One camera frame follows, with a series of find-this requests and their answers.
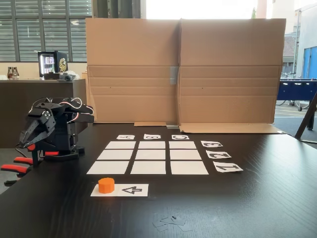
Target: outdoor ground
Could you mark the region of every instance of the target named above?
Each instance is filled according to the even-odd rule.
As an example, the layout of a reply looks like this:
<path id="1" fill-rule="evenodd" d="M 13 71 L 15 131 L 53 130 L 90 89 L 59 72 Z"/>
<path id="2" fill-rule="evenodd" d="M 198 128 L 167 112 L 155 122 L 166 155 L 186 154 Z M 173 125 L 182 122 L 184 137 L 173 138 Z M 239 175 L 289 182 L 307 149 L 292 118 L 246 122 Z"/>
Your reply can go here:
<path id="1" fill-rule="evenodd" d="M 273 125 L 283 130 L 284 132 L 294 136 L 298 130 L 299 125 L 303 120 L 306 111 L 307 109 L 303 109 L 301 112 L 299 112 L 296 106 L 288 105 L 288 102 L 285 102 L 283 105 L 275 107 L 275 119 Z M 316 120 L 317 113 L 315 114 L 314 129 L 312 131 L 305 129 L 302 136 L 303 140 L 317 141 Z"/>

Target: white paper card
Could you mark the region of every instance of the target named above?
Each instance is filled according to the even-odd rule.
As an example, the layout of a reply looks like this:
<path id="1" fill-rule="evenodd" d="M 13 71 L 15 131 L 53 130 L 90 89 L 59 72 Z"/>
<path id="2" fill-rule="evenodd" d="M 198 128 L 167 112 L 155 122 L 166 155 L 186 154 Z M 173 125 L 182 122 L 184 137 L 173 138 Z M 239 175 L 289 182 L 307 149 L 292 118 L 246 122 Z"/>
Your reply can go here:
<path id="1" fill-rule="evenodd" d="M 189 140 L 188 135 L 172 135 L 173 140 Z"/>
<path id="2" fill-rule="evenodd" d="M 208 151 L 206 150 L 207 155 L 211 159 L 227 159 L 231 158 L 231 156 L 227 152 L 219 152 L 219 151 Z"/>
<path id="3" fill-rule="evenodd" d="M 201 160 L 198 150 L 170 150 L 171 160 Z"/>
<path id="4" fill-rule="evenodd" d="M 133 150 L 104 150 L 97 160 L 130 160 Z"/>
<path id="5" fill-rule="evenodd" d="M 145 140 L 160 139 L 160 135 L 148 135 L 148 134 L 144 134 L 144 139 L 145 139 Z"/>
<path id="6" fill-rule="evenodd" d="M 196 149 L 193 141 L 170 141 L 170 149 Z"/>
<path id="7" fill-rule="evenodd" d="M 216 170 L 221 173 L 225 172 L 236 172 L 236 171 L 243 171 L 242 168 L 237 166 L 236 164 L 233 163 L 219 163 L 219 162 L 214 162 L 213 163 Z"/>
<path id="8" fill-rule="evenodd" d="M 139 149 L 165 149 L 165 141 L 140 141 Z"/>
<path id="9" fill-rule="evenodd" d="M 88 175 L 123 175 L 129 161 L 96 161 L 91 166 Z"/>
<path id="10" fill-rule="evenodd" d="M 165 175 L 165 161 L 134 161 L 132 175 Z"/>
<path id="11" fill-rule="evenodd" d="M 219 142 L 216 142 L 216 141 L 204 141 L 204 140 L 201 140 L 202 142 L 202 145 L 205 146 L 205 147 L 221 147 L 222 145 L 219 143 Z"/>
<path id="12" fill-rule="evenodd" d="M 135 141 L 111 141 L 106 149 L 134 149 Z"/>
<path id="13" fill-rule="evenodd" d="M 173 175 L 208 175 L 202 161 L 171 161 Z"/>
<path id="14" fill-rule="evenodd" d="M 138 150 L 136 160 L 165 160 L 165 150 Z"/>
<path id="15" fill-rule="evenodd" d="M 119 135 L 117 140 L 133 140 L 134 135 Z"/>
<path id="16" fill-rule="evenodd" d="M 97 184 L 91 193 L 91 197 L 147 197 L 148 184 L 115 184 L 112 193 L 100 193 Z"/>

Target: dark tabletop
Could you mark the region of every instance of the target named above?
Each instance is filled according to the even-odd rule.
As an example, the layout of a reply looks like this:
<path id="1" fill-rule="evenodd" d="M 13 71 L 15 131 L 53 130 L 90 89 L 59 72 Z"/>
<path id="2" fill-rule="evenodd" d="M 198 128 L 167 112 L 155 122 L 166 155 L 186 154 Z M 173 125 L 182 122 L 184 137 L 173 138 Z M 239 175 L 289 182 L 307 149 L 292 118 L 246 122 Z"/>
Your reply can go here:
<path id="1" fill-rule="evenodd" d="M 0 195 L 2 238 L 316 238 L 317 150 L 286 134 L 188 134 L 209 175 L 113 175 L 116 183 L 148 183 L 148 197 L 91 197 L 105 175 L 87 171 L 120 134 L 159 134 L 171 141 L 179 130 L 98 124 L 80 134 L 86 154 L 49 163 Z M 200 140 L 218 141 L 243 171 L 219 173 Z M 136 148 L 128 166 L 131 169 Z M 193 231 L 152 222 L 166 215 L 187 220 Z"/>

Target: number card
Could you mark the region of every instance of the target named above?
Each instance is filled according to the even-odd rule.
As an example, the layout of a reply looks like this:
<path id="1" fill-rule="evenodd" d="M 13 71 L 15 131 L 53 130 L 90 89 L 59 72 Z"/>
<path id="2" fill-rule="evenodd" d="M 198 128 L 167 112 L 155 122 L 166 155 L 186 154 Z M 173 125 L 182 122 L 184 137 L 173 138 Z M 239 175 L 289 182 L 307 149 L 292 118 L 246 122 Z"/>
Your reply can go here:
<path id="1" fill-rule="evenodd" d="M 205 147 L 209 147 L 209 148 L 212 148 L 212 147 L 221 147 L 222 145 L 219 143 L 219 142 L 216 142 L 216 141 L 201 141 L 202 142 L 202 145 L 205 146 Z"/>
<path id="2" fill-rule="evenodd" d="M 189 140 L 188 135 L 172 135 L 173 140 Z"/>
<path id="3" fill-rule="evenodd" d="M 147 135 L 147 134 L 144 134 L 144 139 L 145 140 L 160 139 L 160 135 Z"/>
<path id="4" fill-rule="evenodd" d="M 134 135 L 119 135 L 117 140 L 133 140 Z"/>
<path id="5" fill-rule="evenodd" d="M 243 171 L 242 168 L 237 166 L 236 164 L 233 163 L 219 163 L 219 162 L 214 162 L 213 163 L 216 170 L 221 173 L 225 172 L 236 172 L 236 171 Z"/>
<path id="6" fill-rule="evenodd" d="M 218 151 L 208 151 L 206 150 L 207 155 L 211 159 L 226 159 L 231 158 L 227 152 L 218 152 Z"/>

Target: cardboard backdrop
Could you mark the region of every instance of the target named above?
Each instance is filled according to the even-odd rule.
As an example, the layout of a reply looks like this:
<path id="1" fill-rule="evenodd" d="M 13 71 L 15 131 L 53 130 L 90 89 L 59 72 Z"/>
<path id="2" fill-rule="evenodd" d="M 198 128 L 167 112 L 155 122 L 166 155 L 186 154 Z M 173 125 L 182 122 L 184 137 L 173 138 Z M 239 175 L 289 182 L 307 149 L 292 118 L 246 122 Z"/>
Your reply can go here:
<path id="1" fill-rule="evenodd" d="M 178 20 L 87 18 L 97 122 L 176 121 Z"/>
<path id="2" fill-rule="evenodd" d="M 87 18 L 88 93 L 97 122 L 271 133 L 285 24 Z"/>

